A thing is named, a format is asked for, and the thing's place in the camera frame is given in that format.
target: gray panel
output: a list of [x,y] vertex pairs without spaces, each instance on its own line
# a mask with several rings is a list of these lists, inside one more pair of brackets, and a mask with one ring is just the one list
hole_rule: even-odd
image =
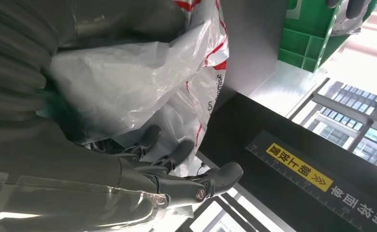
[[274,73],[287,0],[221,0],[221,7],[230,43],[225,88],[248,96]]
[[250,98],[285,116],[325,78],[277,61],[275,73]]

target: cable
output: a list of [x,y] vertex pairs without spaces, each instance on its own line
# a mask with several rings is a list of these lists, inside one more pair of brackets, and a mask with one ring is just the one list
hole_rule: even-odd
[[197,174],[196,175],[199,175],[200,169],[203,168],[203,167],[205,167],[205,166],[206,166],[206,164],[202,162],[200,168],[197,170]]

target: yellow label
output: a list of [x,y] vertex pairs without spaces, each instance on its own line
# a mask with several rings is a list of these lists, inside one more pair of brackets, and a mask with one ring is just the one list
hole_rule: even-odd
[[326,192],[331,186],[333,180],[326,175],[315,170],[304,161],[300,160],[287,150],[273,143],[268,149],[267,153],[276,158],[279,162],[289,167],[291,170],[305,178],[311,184],[317,186],[322,191]]

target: silver screw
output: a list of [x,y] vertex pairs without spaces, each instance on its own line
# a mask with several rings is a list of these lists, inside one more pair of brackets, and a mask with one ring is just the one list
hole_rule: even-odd
[[202,202],[205,198],[205,189],[199,188],[196,193],[196,200]]

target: green crate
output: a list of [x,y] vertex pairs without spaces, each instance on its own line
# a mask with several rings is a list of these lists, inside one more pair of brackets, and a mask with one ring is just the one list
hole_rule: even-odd
[[[298,19],[285,20],[278,59],[314,73],[349,36],[330,37],[339,5],[329,9],[324,0],[289,0],[288,9],[298,8],[298,3]],[[377,0],[371,1],[364,20],[376,4]]]

